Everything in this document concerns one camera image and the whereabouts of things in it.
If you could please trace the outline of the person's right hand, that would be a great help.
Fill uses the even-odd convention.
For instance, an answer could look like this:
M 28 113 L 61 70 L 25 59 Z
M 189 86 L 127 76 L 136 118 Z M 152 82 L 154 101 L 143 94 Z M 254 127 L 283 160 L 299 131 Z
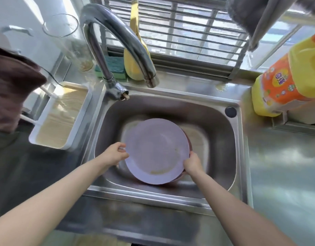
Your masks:
M 183 162 L 184 170 L 190 177 L 196 177 L 198 174 L 203 174 L 204 169 L 202 167 L 200 158 L 198 155 L 190 151 L 189 158 Z

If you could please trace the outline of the person's left hand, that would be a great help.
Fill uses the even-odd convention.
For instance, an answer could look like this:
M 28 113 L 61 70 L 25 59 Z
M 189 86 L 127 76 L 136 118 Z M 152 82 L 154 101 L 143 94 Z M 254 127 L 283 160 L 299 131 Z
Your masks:
M 117 165 L 129 157 L 126 149 L 116 149 L 114 144 L 110 145 L 103 153 L 95 158 L 95 160 L 104 168 Z

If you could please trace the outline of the pink round plate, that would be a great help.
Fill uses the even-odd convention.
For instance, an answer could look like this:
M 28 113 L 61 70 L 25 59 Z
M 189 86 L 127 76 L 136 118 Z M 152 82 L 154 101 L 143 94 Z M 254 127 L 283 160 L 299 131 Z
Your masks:
M 190 151 L 192 150 L 191 141 L 188 138 L 187 134 L 182 128 L 175 125 L 175 128 L 172 129 L 172 134 L 170 135 L 170 175 L 172 179 L 170 183 L 177 181 L 184 174 L 183 162 L 190 156 Z

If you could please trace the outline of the lavender round plate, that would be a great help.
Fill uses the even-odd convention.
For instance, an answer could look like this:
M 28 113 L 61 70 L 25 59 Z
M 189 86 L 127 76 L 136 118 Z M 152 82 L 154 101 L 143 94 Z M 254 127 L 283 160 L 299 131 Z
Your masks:
M 131 174 L 151 185 L 169 183 L 170 135 L 175 123 L 160 118 L 138 122 L 124 132 L 124 142 L 129 157 L 125 160 Z

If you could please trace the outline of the person's right forearm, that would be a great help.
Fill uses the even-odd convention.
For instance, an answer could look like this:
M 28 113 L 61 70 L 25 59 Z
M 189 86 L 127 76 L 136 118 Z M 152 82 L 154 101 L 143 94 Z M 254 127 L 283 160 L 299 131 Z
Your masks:
M 297 246 L 272 222 L 198 168 L 187 173 L 203 193 L 233 246 Z

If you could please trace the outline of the person's left forearm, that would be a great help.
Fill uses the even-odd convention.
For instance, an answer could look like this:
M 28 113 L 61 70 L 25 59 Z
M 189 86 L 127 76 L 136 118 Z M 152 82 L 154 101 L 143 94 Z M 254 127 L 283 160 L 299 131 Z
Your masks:
M 97 158 L 0 217 L 0 246 L 39 246 L 99 175 L 113 164 Z

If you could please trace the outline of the stainless steel sink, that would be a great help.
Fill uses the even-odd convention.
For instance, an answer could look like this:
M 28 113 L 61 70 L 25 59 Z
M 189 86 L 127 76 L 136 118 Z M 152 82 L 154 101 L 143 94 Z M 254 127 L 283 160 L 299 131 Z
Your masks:
M 118 141 L 130 157 L 98 177 L 85 196 L 214 216 L 184 172 L 183 161 L 194 151 L 206 174 L 253 205 L 238 97 L 128 88 L 128 101 L 114 101 L 103 87 L 84 159 Z

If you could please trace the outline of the white tray with wooden board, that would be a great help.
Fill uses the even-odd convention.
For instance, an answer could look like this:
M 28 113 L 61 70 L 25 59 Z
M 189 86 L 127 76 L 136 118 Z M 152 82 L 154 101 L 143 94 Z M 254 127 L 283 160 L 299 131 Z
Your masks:
M 91 99 L 92 88 L 88 83 L 61 82 L 36 121 L 21 115 L 21 119 L 34 125 L 29 142 L 53 149 L 69 149 Z

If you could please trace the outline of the green dish sponge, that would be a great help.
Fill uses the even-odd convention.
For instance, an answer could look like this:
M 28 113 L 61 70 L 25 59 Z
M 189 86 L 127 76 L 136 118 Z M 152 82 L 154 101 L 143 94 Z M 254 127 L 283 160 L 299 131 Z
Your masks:
M 127 73 L 124 66 L 123 57 L 106 56 L 106 63 L 114 78 L 120 81 L 127 80 Z

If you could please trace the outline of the clear glass jar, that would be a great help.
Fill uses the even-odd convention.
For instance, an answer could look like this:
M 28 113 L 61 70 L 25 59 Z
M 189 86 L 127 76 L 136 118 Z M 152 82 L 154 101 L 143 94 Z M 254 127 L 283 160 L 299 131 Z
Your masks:
M 94 61 L 75 16 L 66 13 L 49 16 L 42 29 L 80 72 L 92 70 Z

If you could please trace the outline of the brown towel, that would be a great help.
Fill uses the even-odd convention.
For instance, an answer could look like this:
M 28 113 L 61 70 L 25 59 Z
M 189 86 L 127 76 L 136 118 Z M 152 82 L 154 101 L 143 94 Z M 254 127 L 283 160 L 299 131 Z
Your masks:
M 40 70 L 29 58 L 0 48 L 0 132 L 15 131 L 25 100 L 47 82 Z

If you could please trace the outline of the yellow detergent bottle orange label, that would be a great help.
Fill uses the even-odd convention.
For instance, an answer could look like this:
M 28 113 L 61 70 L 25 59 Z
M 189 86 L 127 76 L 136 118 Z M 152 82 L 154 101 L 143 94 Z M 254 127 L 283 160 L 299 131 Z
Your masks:
M 315 99 L 315 34 L 293 45 L 251 88 L 254 111 L 276 117 Z

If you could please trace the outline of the metal window grille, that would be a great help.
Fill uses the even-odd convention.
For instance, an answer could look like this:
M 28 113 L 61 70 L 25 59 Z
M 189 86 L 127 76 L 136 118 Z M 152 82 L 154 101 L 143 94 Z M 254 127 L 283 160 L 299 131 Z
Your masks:
M 131 8 L 138 8 L 140 35 L 153 54 L 169 55 L 226 67 L 225 77 L 239 73 L 248 35 L 223 7 L 200 7 L 181 0 L 82 0 L 99 3 L 126 24 Z

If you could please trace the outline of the grey hanging towel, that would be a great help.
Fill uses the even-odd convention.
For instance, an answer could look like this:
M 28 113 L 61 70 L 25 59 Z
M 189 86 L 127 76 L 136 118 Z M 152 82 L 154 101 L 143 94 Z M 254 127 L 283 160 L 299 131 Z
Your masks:
M 230 18 L 249 35 L 248 51 L 297 0 L 226 0 Z

